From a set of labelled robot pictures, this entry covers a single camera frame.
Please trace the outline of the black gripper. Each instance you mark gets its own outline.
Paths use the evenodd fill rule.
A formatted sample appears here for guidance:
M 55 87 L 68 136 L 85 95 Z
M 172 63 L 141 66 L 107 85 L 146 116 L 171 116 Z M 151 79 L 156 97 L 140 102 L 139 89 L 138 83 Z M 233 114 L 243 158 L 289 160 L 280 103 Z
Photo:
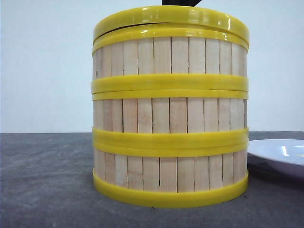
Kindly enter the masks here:
M 202 0 L 162 0 L 162 5 L 195 7 Z

